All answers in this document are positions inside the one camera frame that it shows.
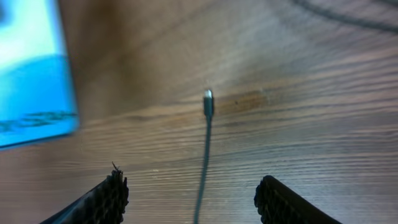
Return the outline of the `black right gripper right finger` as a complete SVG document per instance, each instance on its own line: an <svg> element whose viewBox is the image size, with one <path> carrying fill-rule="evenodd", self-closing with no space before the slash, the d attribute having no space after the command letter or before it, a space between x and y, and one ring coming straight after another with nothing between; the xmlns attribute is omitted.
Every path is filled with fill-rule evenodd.
<svg viewBox="0 0 398 224"><path fill-rule="evenodd" d="M271 175L256 187L254 205L263 224L340 224Z"/></svg>

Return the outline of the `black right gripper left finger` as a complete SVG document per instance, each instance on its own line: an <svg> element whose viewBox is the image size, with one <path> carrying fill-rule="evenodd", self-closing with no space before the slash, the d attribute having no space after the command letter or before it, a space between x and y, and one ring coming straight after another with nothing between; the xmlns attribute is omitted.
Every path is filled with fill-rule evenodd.
<svg viewBox="0 0 398 224"><path fill-rule="evenodd" d="M128 197L127 178L115 166L104 181L40 224L120 224Z"/></svg>

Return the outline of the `blue Galaxy smartphone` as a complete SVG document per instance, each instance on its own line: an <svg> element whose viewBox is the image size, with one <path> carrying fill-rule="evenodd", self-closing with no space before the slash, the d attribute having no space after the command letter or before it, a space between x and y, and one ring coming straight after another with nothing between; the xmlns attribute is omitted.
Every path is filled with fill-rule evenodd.
<svg viewBox="0 0 398 224"><path fill-rule="evenodd" d="M78 127L58 1L1 0L1 149Z"/></svg>

